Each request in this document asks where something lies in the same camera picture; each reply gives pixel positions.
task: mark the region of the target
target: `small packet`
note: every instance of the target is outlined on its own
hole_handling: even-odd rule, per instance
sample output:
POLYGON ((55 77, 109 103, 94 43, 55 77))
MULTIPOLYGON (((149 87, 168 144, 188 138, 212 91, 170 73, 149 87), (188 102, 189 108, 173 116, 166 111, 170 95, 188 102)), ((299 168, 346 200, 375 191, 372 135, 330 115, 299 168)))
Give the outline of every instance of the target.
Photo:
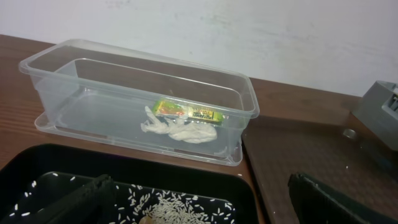
POLYGON ((175 103, 159 100, 155 103, 152 112, 155 116, 166 116, 169 118, 188 118, 188 107, 175 103))
POLYGON ((190 121, 202 121, 215 124, 221 124, 224 120, 223 114, 220 112, 194 108, 191 106, 182 106, 163 100, 159 100, 155 103, 152 112, 155 116, 182 118, 190 121))

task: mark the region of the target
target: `gray box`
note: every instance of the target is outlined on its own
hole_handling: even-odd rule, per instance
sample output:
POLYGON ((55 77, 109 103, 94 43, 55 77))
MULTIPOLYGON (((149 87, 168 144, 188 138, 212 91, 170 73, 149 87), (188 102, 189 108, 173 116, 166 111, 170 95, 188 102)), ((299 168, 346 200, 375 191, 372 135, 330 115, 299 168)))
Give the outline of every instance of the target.
POLYGON ((367 128, 392 150, 398 151, 397 84, 377 81, 353 111, 367 128))

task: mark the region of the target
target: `wooden table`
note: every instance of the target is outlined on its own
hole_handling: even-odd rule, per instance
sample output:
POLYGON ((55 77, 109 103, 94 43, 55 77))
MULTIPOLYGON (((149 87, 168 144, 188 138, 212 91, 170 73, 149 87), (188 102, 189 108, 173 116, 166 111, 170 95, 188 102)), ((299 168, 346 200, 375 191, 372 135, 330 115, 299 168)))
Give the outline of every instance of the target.
MULTIPOLYGON (((236 167, 219 166, 96 142, 46 134, 36 130, 35 119, 44 109, 30 76, 18 63, 53 44, 0 35, 0 169, 24 149, 43 143, 63 144, 121 156, 135 157, 191 168, 241 176, 254 189, 250 164, 244 156, 236 167)), ((261 116, 341 125, 358 97, 252 79, 261 116)), ((266 221, 257 201, 259 222, 266 221)))

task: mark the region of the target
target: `clear plastic container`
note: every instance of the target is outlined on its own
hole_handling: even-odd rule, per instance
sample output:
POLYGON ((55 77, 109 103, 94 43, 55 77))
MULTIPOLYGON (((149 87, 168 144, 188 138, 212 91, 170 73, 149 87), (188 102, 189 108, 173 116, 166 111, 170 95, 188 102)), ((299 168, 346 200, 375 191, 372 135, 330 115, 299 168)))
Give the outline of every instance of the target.
POLYGON ((19 68, 31 76, 45 108, 37 129, 73 138, 236 166, 241 133, 259 114, 242 74, 87 40, 53 46, 19 68), (217 138, 195 144, 143 132, 145 106, 159 100, 222 113, 222 123, 209 124, 217 138))

